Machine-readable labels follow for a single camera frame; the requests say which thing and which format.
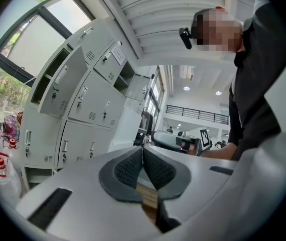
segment person in background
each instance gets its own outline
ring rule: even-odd
[[[167,129],[167,132],[170,132],[171,134],[173,134],[172,127],[170,127],[169,129]]]

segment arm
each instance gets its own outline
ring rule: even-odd
[[[204,151],[203,157],[231,160],[236,150],[237,146],[234,143],[228,143],[224,148]]]
[[[233,99],[233,92],[230,88],[229,114],[230,114],[230,133],[228,144],[218,150],[209,150],[203,153],[203,157],[231,160],[237,150],[239,140],[243,138],[243,128],[239,120],[239,111]]]

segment window frame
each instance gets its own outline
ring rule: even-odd
[[[21,28],[22,24],[27,22],[35,15],[39,15],[40,17],[42,17],[43,20],[45,20],[52,28],[54,28],[54,30],[56,30],[65,39],[70,37],[72,33],[50,11],[46,9],[46,7],[49,7],[50,5],[53,5],[59,1],[62,0],[45,0],[43,2],[40,2],[38,5],[34,6],[24,15],[22,15],[17,21],[15,21],[15,23],[12,24],[11,27],[0,38],[0,68],[22,83],[29,81],[28,83],[26,83],[26,85],[29,87],[33,85],[34,77],[30,73],[19,67],[18,65],[16,65],[14,62],[12,62],[6,56],[1,54],[1,51],[3,47],[10,41],[13,35],[17,33],[17,31]],[[95,19],[95,16],[91,13],[91,11],[84,5],[84,3],[81,0],[73,0],[73,1],[89,17],[91,21]]]

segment glass wall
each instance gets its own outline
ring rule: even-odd
[[[7,113],[18,112],[26,104],[31,88],[0,68],[0,122]]]

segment black slot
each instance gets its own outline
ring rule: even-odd
[[[71,194],[72,191],[57,188],[28,218],[28,221],[40,229],[46,230]]]
[[[212,167],[210,167],[209,170],[210,171],[220,172],[220,173],[223,173],[223,174],[226,174],[226,175],[229,175],[229,176],[231,176],[232,173],[233,173],[233,170],[227,169],[227,168],[222,168],[222,167],[219,167],[219,166],[212,166]]]

